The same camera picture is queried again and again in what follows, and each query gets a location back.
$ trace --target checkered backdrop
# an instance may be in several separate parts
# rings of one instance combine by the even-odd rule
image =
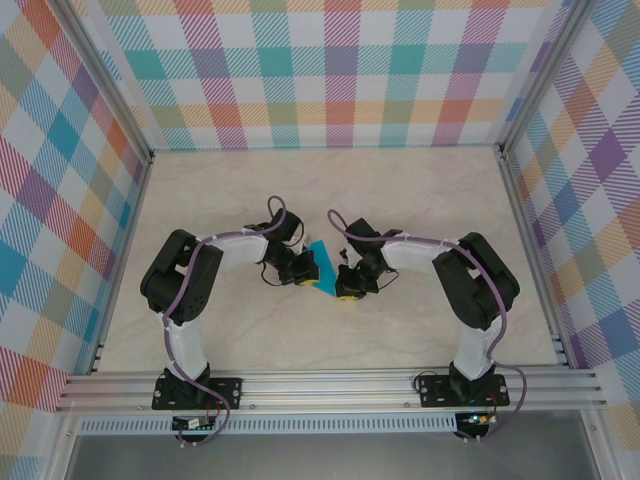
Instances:
[[[533,63],[529,67],[529,71],[525,77],[524,82],[520,86],[520,90],[518,91],[518,95],[511,105],[511,109],[509,110],[509,114],[507,115],[507,120],[504,122],[502,126],[502,130],[500,131],[500,135],[498,135],[497,143],[503,143],[507,134],[509,133],[509,129],[513,124],[513,120],[516,118],[516,115],[520,111],[520,107],[522,106],[522,102],[529,95],[531,88],[533,87],[536,79],[538,78],[538,73],[540,72],[540,68],[547,60],[547,56],[549,55],[549,51],[551,46],[556,41],[558,34],[562,30],[564,23],[566,22],[569,16],[569,10],[571,9],[571,5],[574,0],[563,0],[558,13],[553,19],[553,23],[547,32],[547,35],[544,38],[544,42],[542,42],[542,46],[540,50],[538,50],[538,54],[534,59]]]
[[[581,367],[640,478],[640,0],[601,0],[511,152]]]
[[[150,141],[191,150],[493,144],[561,0],[74,4]]]
[[[0,478],[34,478],[143,165],[45,0],[0,2]]]

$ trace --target ventilated metal strip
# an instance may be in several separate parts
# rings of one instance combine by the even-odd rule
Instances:
[[[369,415],[239,415],[232,416],[225,434],[328,434],[453,432],[453,413]],[[175,435],[171,416],[87,416],[79,435]]]

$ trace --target teal block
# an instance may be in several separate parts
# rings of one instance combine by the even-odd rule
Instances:
[[[263,76],[293,77],[293,58],[290,48],[259,48],[258,57]]]
[[[515,72],[526,48],[526,43],[498,43],[494,45],[484,71],[490,73]]]
[[[160,57],[155,50],[133,50],[125,52],[125,55],[138,80],[167,78]]]
[[[392,75],[419,74],[422,69],[425,45],[394,45],[391,50]]]
[[[421,73],[453,73],[459,48],[457,43],[427,45]]]
[[[318,290],[328,293],[332,297],[336,296],[336,272],[331,264],[329,252],[322,240],[313,242],[309,246],[309,250],[313,252],[313,261],[320,270],[320,280],[313,286]]]

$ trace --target blue object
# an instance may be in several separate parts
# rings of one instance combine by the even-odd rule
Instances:
[[[331,265],[327,247],[324,246],[322,240],[318,240],[309,246],[309,250],[313,252],[313,260],[320,270],[320,280],[313,286],[335,297],[337,277],[336,272],[333,270],[333,265]]]

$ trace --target aluminum rail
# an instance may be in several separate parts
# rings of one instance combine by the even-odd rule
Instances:
[[[522,367],[529,390],[524,410],[584,410],[606,405],[595,373],[563,366]],[[447,369],[429,369],[446,374]],[[465,412],[472,408],[421,408],[411,381],[421,369],[309,370],[286,372],[212,372],[214,377],[243,379],[240,409],[233,415]],[[522,381],[510,370],[498,370],[507,381],[514,408]],[[151,409],[159,372],[94,373],[69,377],[58,411],[69,415],[165,414]],[[176,414],[195,414],[197,411]]]
[[[524,99],[507,132],[503,143],[505,152],[510,152],[526,131],[540,102],[547,93],[549,86],[555,81],[571,47],[573,47],[582,31],[582,27],[597,4],[597,0],[575,0],[571,5],[565,24],[551,45],[531,90]]]
[[[147,141],[116,81],[104,64],[100,52],[84,28],[82,20],[69,0],[47,0],[62,29],[75,47],[82,64],[91,74],[96,87],[111,107],[138,156],[151,163],[153,146]]]

